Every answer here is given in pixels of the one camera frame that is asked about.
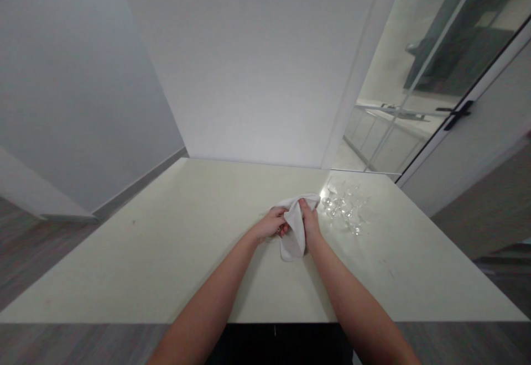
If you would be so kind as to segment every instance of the person's right hand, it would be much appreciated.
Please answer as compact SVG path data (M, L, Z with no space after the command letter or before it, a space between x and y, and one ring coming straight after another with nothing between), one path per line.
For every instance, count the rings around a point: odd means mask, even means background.
M310 206L306 203L306 199L299 199L300 209L303 212L304 233L306 235L306 242L316 237L321 236L321 228L319 227L319 217L317 216L317 209L310 210Z

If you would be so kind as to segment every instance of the person's left hand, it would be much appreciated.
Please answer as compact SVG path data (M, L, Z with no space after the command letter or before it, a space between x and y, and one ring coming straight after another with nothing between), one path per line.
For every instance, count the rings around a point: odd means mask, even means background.
M255 235L260 241L275 233L279 234L282 238L289 228L289 225L284 218L284 213L287 211L288 209L282 207L276 207L269 210L263 219L251 227L249 233Z

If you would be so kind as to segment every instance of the hand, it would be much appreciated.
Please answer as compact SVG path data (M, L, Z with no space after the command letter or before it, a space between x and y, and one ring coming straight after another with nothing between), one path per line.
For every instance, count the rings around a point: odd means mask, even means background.
M284 237L289 228L283 216L287 211L288 209L283 207L276 207L269 210L263 219L251 227L249 233L256 236L260 242L275 233L279 234L281 238Z
M300 209L303 212L304 233L306 235L306 242L321 236L321 228L319 227L319 217L317 209L310 210L310 206L306 199L299 199Z

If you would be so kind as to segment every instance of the door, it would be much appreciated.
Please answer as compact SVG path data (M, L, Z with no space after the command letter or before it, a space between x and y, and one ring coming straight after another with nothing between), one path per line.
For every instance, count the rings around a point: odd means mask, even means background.
M531 37L530 15L531 0L394 0L331 168L400 185Z

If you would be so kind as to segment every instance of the table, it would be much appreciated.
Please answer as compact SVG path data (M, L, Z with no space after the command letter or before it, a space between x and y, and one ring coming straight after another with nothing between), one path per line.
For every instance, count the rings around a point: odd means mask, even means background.
M385 175L180 159L0 322L171 322L246 229L281 199L326 195L331 174L369 190L379 217L356 237L321 215L323 234L394 321L528 320ZM261 244L229 322L334 321L311 256Z

